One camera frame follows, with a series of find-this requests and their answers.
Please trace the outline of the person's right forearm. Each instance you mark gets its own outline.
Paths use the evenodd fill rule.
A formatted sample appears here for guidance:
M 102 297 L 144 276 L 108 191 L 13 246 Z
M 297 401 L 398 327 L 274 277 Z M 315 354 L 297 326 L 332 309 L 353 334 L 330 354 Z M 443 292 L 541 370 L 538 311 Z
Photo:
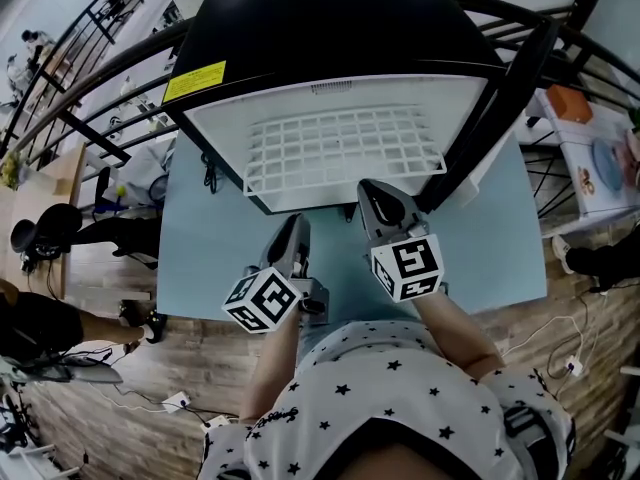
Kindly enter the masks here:
M 412 300 L 444 357 L 480 380 L 505 363 L 495 344 L 446 294 L 436 291 Z

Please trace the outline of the yellow-green plant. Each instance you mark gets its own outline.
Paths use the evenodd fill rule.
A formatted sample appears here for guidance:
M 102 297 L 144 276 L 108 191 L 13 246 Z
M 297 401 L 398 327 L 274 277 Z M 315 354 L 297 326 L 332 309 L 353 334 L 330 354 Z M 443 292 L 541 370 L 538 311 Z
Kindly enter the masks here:
M 0 165 L 0 185 L 16 191 L 20 185 L 23 161 L 19 153 L 10 152 Z

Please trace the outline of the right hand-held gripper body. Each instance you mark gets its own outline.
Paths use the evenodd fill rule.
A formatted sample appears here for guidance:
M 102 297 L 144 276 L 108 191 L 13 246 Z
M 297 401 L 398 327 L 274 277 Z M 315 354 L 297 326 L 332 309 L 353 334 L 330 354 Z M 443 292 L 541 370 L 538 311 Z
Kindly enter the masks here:
M 445 267 L 438 238 L 424 220 L 405 227 L 369 226 L 367 259 L 374 278 L 395 303 L 440 289 Z

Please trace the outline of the orange box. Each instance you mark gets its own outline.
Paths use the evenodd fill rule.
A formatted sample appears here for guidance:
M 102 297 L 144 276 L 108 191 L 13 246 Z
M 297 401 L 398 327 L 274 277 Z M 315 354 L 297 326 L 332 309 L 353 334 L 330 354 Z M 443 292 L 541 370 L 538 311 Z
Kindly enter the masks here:
M 586 124 L 593 117 L 589 102 L 580 91 L 554 84 L 546 90 L 546 96 L 561 120 Z

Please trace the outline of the wooden desk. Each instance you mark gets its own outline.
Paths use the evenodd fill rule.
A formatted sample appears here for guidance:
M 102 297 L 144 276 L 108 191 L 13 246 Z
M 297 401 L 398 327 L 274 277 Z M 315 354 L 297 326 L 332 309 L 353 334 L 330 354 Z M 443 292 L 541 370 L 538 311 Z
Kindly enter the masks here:
M 64 300 L 71 233 L 86 167 L 80 144 L 41 170 L 26 167 L 10 219 L 5 278 L 19 290 Z

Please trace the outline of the blue plate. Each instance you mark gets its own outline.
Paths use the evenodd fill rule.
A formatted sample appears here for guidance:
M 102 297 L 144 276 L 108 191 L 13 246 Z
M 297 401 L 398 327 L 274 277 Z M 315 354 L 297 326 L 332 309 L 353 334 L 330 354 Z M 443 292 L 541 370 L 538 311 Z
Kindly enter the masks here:
M 596 138 L 592 143 L 593 163 L 604 185 L 612 192 L 623 187 L 623 171 L 617 161 L 614 147 L 607 141 Z

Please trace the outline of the white wire fridge shelf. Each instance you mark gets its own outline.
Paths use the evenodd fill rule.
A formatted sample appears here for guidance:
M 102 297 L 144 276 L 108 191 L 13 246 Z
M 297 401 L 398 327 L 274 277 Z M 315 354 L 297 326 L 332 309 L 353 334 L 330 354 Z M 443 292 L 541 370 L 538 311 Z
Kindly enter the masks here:
M 418 105 L 293 115 L 249 127 L 246 196 L 447 172 Z

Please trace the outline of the white printed cabinet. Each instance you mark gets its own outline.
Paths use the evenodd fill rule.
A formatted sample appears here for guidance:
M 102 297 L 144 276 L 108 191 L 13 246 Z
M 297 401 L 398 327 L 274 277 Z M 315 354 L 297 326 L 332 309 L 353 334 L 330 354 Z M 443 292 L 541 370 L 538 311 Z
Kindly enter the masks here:
M 626 131 L 631 130 L 627 115 L 595 105 L 588 123 L 559 119 L 555 128 L 583 218 L 640 209 L 640 191 L 623 182 L 621 191 L 612 193 L 600 179 L 592 157 L 592 143 L 596 138 L 613 147 L 616 143 L 626 144 Z

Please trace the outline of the white star-print shirt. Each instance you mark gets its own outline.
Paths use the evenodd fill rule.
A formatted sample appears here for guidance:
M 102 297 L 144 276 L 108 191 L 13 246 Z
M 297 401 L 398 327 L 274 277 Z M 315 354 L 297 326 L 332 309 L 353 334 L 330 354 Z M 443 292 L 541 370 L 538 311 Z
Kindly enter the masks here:
M 207 433 L 198 480 L 322 480 L 380 443 L 460 480 L 562 480 L 575 437 L 535 369 L 476 380 L 420 323 L 351 322 L 302 357 L 262 418 Z

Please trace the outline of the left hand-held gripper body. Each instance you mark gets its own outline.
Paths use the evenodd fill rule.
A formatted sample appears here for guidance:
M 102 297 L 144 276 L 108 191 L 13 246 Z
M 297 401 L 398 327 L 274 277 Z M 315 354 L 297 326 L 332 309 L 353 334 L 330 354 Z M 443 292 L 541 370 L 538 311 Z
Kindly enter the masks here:
M 307 273 L 308 256 L 297 252 L 249 266 L 235 282 L 222 311 L 250 334 L 277 330 L 294 309 L 311 316 L 328 312 L 329 291 Z

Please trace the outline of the black office chair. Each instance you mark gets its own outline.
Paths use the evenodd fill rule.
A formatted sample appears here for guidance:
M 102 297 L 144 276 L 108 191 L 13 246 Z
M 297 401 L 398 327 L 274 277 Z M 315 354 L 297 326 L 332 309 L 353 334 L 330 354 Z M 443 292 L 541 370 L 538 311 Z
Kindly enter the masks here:
M 162 218 L 123 218 L 114 215 L 83 226 L 80 209 L 58 203 L 50 206 L 38 221 L 22 219 L 14 225 L 10 243 L 20 257 L 20 269 L 33 273 L 42 262 L 52 262 L 74 245 L 110 242 L 112 255 L 129 257 L 150 270 L 158 267 Z

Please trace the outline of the person's left forearm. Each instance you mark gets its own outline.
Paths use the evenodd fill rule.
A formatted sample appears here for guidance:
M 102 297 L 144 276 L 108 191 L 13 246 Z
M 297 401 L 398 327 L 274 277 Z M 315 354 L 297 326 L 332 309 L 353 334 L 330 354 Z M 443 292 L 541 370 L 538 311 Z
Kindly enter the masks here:
M 241 422 L 255 422 L 268 413 L 294 376 L 300 332 L 300 311 L 294 309 L 280 327 L 268 333 L 245 389 Z

